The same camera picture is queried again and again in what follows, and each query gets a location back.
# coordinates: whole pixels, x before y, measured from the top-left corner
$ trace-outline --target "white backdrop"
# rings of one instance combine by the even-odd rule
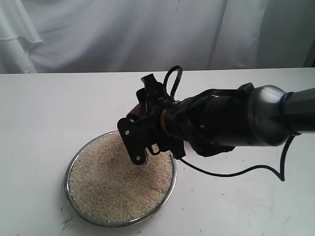
[[[0,1],[22,2],[42,40],[2,57],[31,72],[301,67],[315,37],[314,0]]]

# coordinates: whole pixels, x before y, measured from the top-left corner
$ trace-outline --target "bowl rim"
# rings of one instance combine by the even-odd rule
[[[177,167],[176,167],[176,162],[174,160],[174,158],[172,157],[171,153],[171,161],[172,161],[172,166],[173,166],[173,175],[172,175],[172,182],[167,190],[166,195],[164,196],[164,198],[161,200],[161,202],[156,205],[155,208],[153,208],[151,211],[149,211],[148,213],[144,214],[143,216],[140,216],[136,219],[130,220],[130,221],[124,221],[124,222],[103,222],[103,221],[98,221],[95,220],[91,217],[89,217],[88,215],[84,214],[74,203],[71,195],[70,195],[70,190],[69,190],[69,179],[70,179],[70,173],[71,173],[71,169],[73,167],[74,162],[76,161],[76,159],[79,157],[80,153],[92,142],[94,142],[95,140],[103,137],[103,136],[107,136],[113,133],[118,132],[116,131],[112,131],[112,132],[108,132],[102,135],[97,136],[96,138],[92,139],[91,141],[89,141],[88,143],[86,143],[76,154],[75,156],[72,158],[70,164],[68,165],[67,171],[65,173],[65,177],[64,177],[64,182],[63,182],[63,186],[64,186],[64,192],[65,192],[65,196],[66,199],[70,205],[70,207],[84,220],[88,221],[91,224],[97,225],[97,226],[102,226],[102,227],[108,227],[108,228],[118,228],[118,227],[125,227],[128,225],[132,225],[132,224],[136,224],[139,223],[147,218],[149,218],[150,216],[154,215],[158,210],[160,210],[162,208],[162,206],[164,206],[164,204],[166,203],[166,201],[169,199],[169,197],[171,196],[174,187],[175,187],[175,182],[176,182],[176,177],[177,177]]]

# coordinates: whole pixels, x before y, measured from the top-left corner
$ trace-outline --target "rice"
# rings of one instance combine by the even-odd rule
[[[134,165],[118,132],[94,140],[79,154],[69,177],[76,206],[102,222],[125,222],[153,210],[167,194],[173,175],[169,153],[149,154]]]

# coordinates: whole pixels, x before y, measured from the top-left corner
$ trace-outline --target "table surface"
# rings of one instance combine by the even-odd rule
[[[147,72],[0,75],[0,231],[3,236],[311,236],[315,231],[315,135],[297,137],[286,181],[267,170],[210,177],[177,162],[166,205],[137,225],[106,229],[69,208],[63,178],[74,154],[94,137],[116,130],[136,103]],[[165,72],[155,73],[162,81]],[[315,69],[186,71],[176,98],[252,82],[285,91],[315,87]],[[186,147],[191,163],[231,173],[255,164],[279,169],[282,147],[237,147],[204,158]]]

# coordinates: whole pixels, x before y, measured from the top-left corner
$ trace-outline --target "black cable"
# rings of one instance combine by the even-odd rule
[[[185,163],[186,165],[188,165],[189,167],[197,170],[197,171],[200,171],[206,175],[210,175],[210,176],[216,176],[216,177],[234,177],[234,176],[240,176],[242,174],[245,174],[249,171],[252,171],[252,170],[255,170],[255,169],[267,169],[267,170],[270,170],[271,172],[273,172],[281,181],[284,181],[284,163],[285,163],[285,157],[286,157],[286,154],[287,154],[287,151],[289,149],[289,146],[290,144],[292,143],[292,140],[294,139],[295,136],[290,136],[285,145],[284,145],[284,148],[282,149],[282,154],[281,154],[281,158],[280,158],[280,173],[278,171],[276,171],[274,168],[270,167],[270,166],[267,166],[267,165],[256,165],[256,166],[252,166],[252,167],[249,167],[243,171],[240,171],[240,172],[237,172],[237,173],[232,173],[232,174],[216,174],[216,173],[211,173],[211,172],[208,172],[208,171],[205,171],[203,169],[200,169],[194,165],[192,165],[191,163],[183,160],[182,158],[179,159],[181,160],[183,163]]]
[[[183,68],[179,65],[175,65],[173,68],[171,68],[165,75],[165,78],[164,78],[164,82],[163,82],[163,91],[164,91],[164,94],[167,94],[167,91],[166,91],[166,86],[167,86],[167,81],[168,81],[168,78],[170,77],[170,75],[175,71],[177,70],[177,75],[176,75],[176,79],[175,79],[175,82],[173,84],[173,87],[172,87],[172,90],[171,90],[171,93],[170,93],[170,98],[174,99],[174,96],[175,96],[175,92],[176,92],[176,89],[178,87],[178,84],[179,82],[181,81],[181,77],[182,77],[182,74],[183,74]]]

